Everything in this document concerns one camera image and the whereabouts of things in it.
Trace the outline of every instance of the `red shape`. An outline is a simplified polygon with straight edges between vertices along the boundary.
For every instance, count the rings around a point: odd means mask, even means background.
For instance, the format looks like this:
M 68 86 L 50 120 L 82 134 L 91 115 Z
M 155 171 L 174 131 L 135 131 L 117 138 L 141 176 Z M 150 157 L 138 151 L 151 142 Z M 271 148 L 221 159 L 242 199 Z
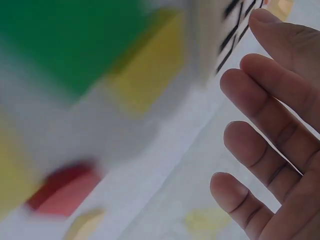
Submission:
M 101 179 L 87 162 L 64 167 L 51 174 L 27 204 L 36 213 L 69 217 Z

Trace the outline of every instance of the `hand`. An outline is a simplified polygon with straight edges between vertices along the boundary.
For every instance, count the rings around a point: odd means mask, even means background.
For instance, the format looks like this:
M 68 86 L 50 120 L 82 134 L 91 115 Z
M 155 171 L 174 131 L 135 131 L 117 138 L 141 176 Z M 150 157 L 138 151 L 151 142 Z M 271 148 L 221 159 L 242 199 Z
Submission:
M 246 122 L 232 122 L 224 143 L 281 203 L 274 214 L 227 173 L 211 180 L 217 203 L 252 240 L 320 239 L 320 141 L 280 102 L 320 132 L 320 32 L 283 23 L 263 9 L 250 28 L 274 60 L 245 56 L 220 85 L 228 98 L 302 173 Z

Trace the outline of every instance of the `green panel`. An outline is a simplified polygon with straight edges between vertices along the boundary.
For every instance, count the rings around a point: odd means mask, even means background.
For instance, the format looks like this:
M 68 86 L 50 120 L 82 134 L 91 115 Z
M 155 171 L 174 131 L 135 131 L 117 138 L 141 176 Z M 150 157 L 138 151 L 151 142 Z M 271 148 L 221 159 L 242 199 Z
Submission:
M 139 0 L 8 0 L 0 34 L 82 95 L 146 28 Z

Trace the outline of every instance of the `yellow shape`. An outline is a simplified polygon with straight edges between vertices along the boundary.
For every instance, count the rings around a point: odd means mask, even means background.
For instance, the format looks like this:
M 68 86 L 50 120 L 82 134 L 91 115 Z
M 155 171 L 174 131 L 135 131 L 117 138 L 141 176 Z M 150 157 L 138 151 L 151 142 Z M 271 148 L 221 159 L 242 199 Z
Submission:
M 21 153 L 13 131 L 0 118 L 0 220 L 37 190 L 23 167 Z
M 280 20 L 285 21 L 294 6 L 294 0 L 271 0 L 268 10 Z
M 204 208 L 191 211 L 184 224 L 194 240 L 214 240 L 231 221 L 220 208 Z
M 160 9 L 153 25 L 107 76 L 112 96 L 125 110 L 141 115 L 184 65 L 184 18 L 173 9 Z
M 64 240 L 88 240 L 105 216 L 105 211 L 95 209 L 78 216 L 64 236 Z

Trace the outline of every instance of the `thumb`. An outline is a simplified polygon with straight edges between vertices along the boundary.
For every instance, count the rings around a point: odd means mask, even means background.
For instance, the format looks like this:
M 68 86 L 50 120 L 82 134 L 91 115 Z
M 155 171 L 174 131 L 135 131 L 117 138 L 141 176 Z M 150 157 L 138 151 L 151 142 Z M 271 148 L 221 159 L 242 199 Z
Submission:
M 268 54 L 286 69 L 320 85 L 320 32 L 284 23 L 265 9 L 255 10 L 251 31 Z

